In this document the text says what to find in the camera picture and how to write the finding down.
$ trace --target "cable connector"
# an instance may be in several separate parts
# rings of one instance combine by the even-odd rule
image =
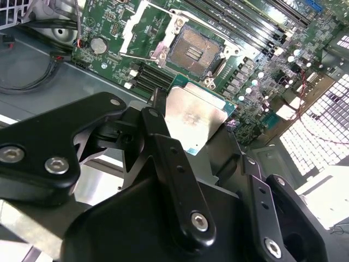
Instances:
[[[57,62],[67,62],[71,61],[71,54],[62,52],[50,52],[50,59],[56,60]]]

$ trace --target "ventilation grille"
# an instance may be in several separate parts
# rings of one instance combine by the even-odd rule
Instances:
[[[0,0],[0,30],[20,23],[32,0]]]
[[[345,74],[280,137],[300,173],[319,172],[349,155],[349,76]]]

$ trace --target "motherboard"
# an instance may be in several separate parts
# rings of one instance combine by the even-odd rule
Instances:
[[[346,24],[347,7],[338,19],[324,2],[87,0],[73,61],[145,99],[190,82],[225,102],[248,145],[278,122],[271,101],[322,69]]]

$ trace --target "red wire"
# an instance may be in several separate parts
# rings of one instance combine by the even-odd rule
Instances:
[[[330,142],[330,143],[334,143],[334,144],[339,144],[339,145],[349,145],[349,143],[343,143],[343,142],[336,142],[336,141],[333,141],[333,140],[329,140],[329,139],[325,139],[325,138],[321,138],[320,136],[318,135],[315,135],[312,131],[310,131],[307,126],[305,126],[305,124],[303,123],[302,121],[302,117],[300,115],[300,106],[302,105],[302,99],[305,95],[305,88],[306,88],[306,83],[305,83],[305,74],[304,74],[304,71],[302,70],[302,89],[300,91],[300,101],[299,101],[299,108],[298,108],[298,111],[297,111],[297,119],[299,119],[299,121],[301,122],[302,126],[305,128],[306,131],[309,132],[309,134],[311,134],[312,136],[314,136],[315,138],[318,138],[322,141],[325,141],[325,142]]]

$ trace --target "screw hole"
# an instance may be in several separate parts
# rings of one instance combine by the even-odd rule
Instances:
[[[262,194],[266,194],[266,191],[263,188],[260,187],[259,189],[262,192]]]
[[[174,153],[174,154],[178,154],[178,151],[177,149],[175,149],[174,147],[171,147],[170,148],[171,152]]]
[[[261,204],[262,204],[262,206],[266,209],[266,210],[268,210],[269,209],[269,206],[266,204],[266,203],[264,203],[264,202],[261,202]]]
[[[177,166],[177,170],[178,170],[178,172],[181,172],[181,173],[185,172],[184,168],[181,165]]]
[[[154,109],[150,109],[149,113],[151,113],[152,116],[158,117],[158,113]]]

